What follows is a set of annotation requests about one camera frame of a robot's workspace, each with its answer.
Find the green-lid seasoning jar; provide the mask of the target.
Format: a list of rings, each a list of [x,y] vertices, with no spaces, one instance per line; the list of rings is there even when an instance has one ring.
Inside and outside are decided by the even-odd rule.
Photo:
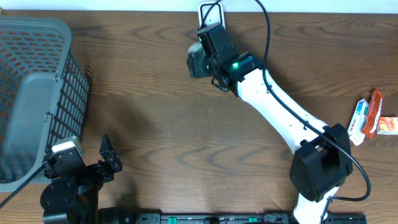
[[[208,69],[208,57],[200,42],[192,44],[187,52],[187,66],[191,78],[210,77]]]

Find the white green-label small box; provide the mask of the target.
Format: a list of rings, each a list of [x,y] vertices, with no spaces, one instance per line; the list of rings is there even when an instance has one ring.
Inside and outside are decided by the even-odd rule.
[[[362,133],[362,128],[366,122],[368,107],[369,103],[365,99],[359,100],[349,124],[349,139],[355,146],[360,145],[364,141],[365,134]]]

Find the red Top snack bar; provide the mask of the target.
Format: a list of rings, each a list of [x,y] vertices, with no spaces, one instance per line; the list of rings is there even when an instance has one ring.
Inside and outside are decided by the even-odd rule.
[[[377,89],[372,92],[369,107],[366,113],[365,124],[361,132],[369,139],[376,133],[377,124],[380,120],[384,95]]]

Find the orange snack packet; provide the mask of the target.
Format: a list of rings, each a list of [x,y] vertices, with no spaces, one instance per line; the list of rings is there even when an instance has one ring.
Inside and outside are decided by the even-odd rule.
[[[381,117],[377,125],[377,134],[397,135],[397,117]]]

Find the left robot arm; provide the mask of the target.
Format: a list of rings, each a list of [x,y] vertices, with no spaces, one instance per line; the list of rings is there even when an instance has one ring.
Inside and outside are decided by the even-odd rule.
[[[76,136],[52,146],[42,163],[45,176],[52,181],[40,196],[45,223],[99,222],[99,191],[123,169],[107,134],[102,137],[99,154],[101,161],[86,165]]]

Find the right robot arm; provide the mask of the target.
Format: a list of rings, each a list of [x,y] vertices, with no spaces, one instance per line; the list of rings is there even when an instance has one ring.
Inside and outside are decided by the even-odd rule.
[[[294,155],[290,179],[299,192],[292,214],[295,223],[326,223],[327,209],[353,172],[347,130],[332,127],[305,111],[273,80],[253,54],[239,54],[220,24],[197,30],[188,50],[193,78],[211,77],[222,91],[232,91],[256,109],[282,136]]]

